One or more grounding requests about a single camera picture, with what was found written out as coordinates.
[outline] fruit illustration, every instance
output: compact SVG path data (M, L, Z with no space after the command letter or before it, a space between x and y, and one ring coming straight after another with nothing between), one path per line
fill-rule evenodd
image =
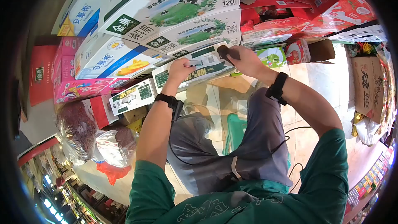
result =
M117 72L117 76L125 76L131 73L134 73L140 69L142 69L143 67L146 67L149 65L149 62L142 62L141 60L136 60L134 59L132 64L130 66L124 67L121 70L119 70Z

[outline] gray pants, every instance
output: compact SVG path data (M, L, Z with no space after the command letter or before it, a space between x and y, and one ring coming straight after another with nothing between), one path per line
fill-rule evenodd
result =
M196 195L223 191L236 183L232 172L233 157L238 157L236 171L243 180L266 179L291 187L287 177L286 143L279 103L265 97L260 88L248 101L248 124L241 145L228 156L219 156L210 139L205 138L209 122L199 112L180 117L173 123L167 160L188 191Z

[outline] brown box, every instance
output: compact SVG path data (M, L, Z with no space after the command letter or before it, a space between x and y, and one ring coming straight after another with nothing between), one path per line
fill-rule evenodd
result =
M384 73L377 57L351 58L354 86L355 110L381 123L384 95Z

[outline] pink box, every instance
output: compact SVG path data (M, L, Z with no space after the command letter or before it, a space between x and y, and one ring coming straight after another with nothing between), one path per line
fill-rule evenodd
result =
M51 73L55 103L67 102L79 97L104 95L109 92L116 93L119 87L129 82L128 78L76 80L74 78L74 55L82 41L83 38L79 37L63 37L57 49Z

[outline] green logo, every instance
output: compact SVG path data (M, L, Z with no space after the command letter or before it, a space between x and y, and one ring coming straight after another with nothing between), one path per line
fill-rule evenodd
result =
M44 73L44 67L38 67L36 69L36 76L35 76L35 81L43 80L43 75Z
M179 52L173 54L172 56L177 57L177 58L180 58L180 57L182 57L182 56L184 56L184 55L186 55L186 54L189 54L189 51L188 51L188 50L181 50L181 51L179 51Z
M140 21L135 20L134 18L129 17L126 14L123 14L115 22L113 22L111 26L109 26L106 30L123 36L140 23L141 23Z
M158 48L160 46L168 44L169 42L170 41L167 40L165 37L160 36L160 37L157 37L157 38L153 39L152 41L148 42L147 45L154 47L154 48Z

